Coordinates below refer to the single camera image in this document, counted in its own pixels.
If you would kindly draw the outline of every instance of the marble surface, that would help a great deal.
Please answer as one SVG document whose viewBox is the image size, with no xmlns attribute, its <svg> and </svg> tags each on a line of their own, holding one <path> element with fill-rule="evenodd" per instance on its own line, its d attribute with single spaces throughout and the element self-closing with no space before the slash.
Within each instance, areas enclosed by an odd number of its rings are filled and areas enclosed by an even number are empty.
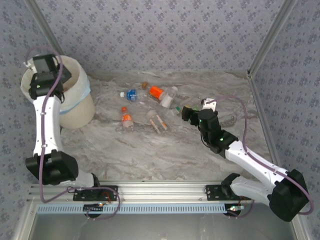
<svg viewBox="0 0 320 240">
<path fill-rule="evenodd" d="M 147 81 L 163 89 L 176 86 L 172 104 L 191 105 L 202 98 L 235 95 L 248 111 L 247 145 L 267 160 L 269 151 L 247 79 L 236 73 L 217 71 L 180 72 L 100 72 L 90 75 L 91 95 L 96 114 L 79 129 L 63 129 L 64 151 L 74 156 L 79 166 L 108 180 L 223 180 L 230 173 L 252 176 L 240 166 L 211 152 L 200 140 L 195 126 L 169 117 L 166 108 L 154 99 L 129 102 L 120 92 L 139 88 Z M 121 107 L 126 106 L 134 120 L 134 131 L 127 132 L 121 123 Z M 146 113 L 155 109 L 167 123 L 165 134 L 157 134 L 148 124 Z M 243 136 L 244 113 L 235 100 L 218 103 L 222 128 L 239 139 Z"/>
</svg>

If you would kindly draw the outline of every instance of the blue label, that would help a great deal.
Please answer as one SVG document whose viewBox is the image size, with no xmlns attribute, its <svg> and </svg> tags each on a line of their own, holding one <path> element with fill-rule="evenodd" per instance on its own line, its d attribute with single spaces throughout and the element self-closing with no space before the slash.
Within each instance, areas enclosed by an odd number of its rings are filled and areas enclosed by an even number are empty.
<svg viewBox="0 0 320 240">
<path fill-rule="evenodd" d="M 135 89 L 129 89 L 126 92 L 126 99 L 128 99 L 129 101 L 135 101 L 136 96 L 137 96 L 137 90 L 135 90 Z"/>
</svg>

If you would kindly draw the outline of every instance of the white bucket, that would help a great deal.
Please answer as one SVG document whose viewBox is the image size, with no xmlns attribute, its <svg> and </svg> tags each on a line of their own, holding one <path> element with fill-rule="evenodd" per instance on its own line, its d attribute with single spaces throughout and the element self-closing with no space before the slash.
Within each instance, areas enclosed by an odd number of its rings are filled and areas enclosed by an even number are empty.
<svg viewBox="0 0 320 240">
<path fill-rule="evenodd" d="M 63 128 L 81 128 L 91 121 L 95 115 L 95 105 L 90 94 L 88 76 L 81 65 L 73 58 L 61 56 L 72 77 L 63 84 L 64 102 L 61 104 L 59 122 Z M 34 72 L 28 69 L 21 80 L 20 89 L 32 103 L 29 95 L 30 82 Z"/>
</svg>

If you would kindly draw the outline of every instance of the patterned wallpaper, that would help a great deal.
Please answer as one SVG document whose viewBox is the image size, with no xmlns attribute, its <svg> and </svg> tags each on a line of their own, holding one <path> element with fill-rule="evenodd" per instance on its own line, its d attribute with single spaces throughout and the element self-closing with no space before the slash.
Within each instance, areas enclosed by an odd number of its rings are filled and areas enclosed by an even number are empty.
<svg viewBox="0 0 320 240">
<path fill-rule="evenodd" d="M 35 144 L 33 106 L 20 91 L 29 47 L 46 45 L 23 0 L 0 1 L 0 239 L 13 237 L 34 177 L 25 167 Z"/>
<path fill-rule="evenodd" d="M 36 0 L 86 71 L 247 70 L 283 0 Z"/>
<path fill-rule="evenodd" d="M 297 168 L 315 201 L 320 239 L 320 2 L 300 0 L 254 77 L 279 157 Z"/>
</svg>

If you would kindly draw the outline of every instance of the wallpaper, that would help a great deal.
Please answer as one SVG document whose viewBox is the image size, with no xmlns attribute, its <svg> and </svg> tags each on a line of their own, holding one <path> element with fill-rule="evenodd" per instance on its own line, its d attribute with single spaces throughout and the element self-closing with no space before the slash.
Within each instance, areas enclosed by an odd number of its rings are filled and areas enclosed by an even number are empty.
<svg viewBox="0 0 320 240">
<path fill-rule="evenodd" d="M 283 0 L 36 0 L 86 71 L 247 70 Z"/>
<path fill-rule="evenodd" d="M 320 2 L 301 0 L 254 77 L 280 160 L 304 175 L 320 239 Z"/>
<path fill-rule="evenodd" d="M 0 9 L 0 239 L 10 240 L 35 179 L 25 167 L 35 147 L 36 120 L 20 91 L 22 62 L 28 48 L 47 41 L 23 0 L 0 1 Z"/>
</svg>

